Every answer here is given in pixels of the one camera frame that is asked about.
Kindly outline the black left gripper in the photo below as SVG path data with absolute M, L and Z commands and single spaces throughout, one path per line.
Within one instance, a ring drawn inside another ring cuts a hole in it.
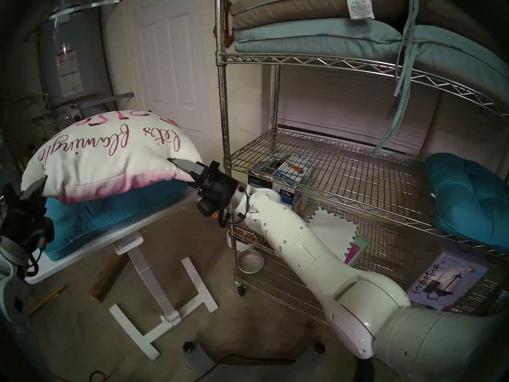
M 44 187 L 47 176 L 32 183 L 26 190 L 17 194 L 11 183 L 4 185 L 2 200 L 5 212 L 1 225 L 1 236 L 19 246 L 37 246 L 44 232 Z

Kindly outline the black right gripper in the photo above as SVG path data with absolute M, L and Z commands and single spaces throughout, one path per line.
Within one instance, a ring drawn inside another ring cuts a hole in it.
M 198 195 L 210 199 L 220 207 L 228 207 L 239 187 L 239 181 L 226 175 L 219 169 L 219 163 L 211 162 L 209 166 L 187 159 L 168 158 L 178 169 L 190 174 L 193 182 L 190 187 L 198 191 Z

